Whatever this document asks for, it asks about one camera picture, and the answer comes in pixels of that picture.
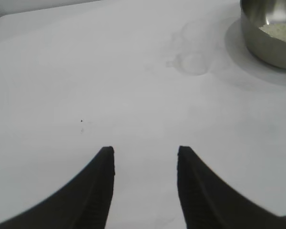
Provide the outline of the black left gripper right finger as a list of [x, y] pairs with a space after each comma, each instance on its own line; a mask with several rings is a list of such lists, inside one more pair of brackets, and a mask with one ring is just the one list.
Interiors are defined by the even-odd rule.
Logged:
[[245, 198], [189, 146], [178, 150], [177, 189], [188, 229], [286, 229], [286, 216]]

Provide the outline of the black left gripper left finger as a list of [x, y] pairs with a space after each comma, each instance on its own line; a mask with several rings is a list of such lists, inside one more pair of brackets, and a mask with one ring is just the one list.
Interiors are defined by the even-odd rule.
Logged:
[[114, 149], [105, 146], [57, 192], [0, 223], [0, 229], [103, 229], [114, 187]]

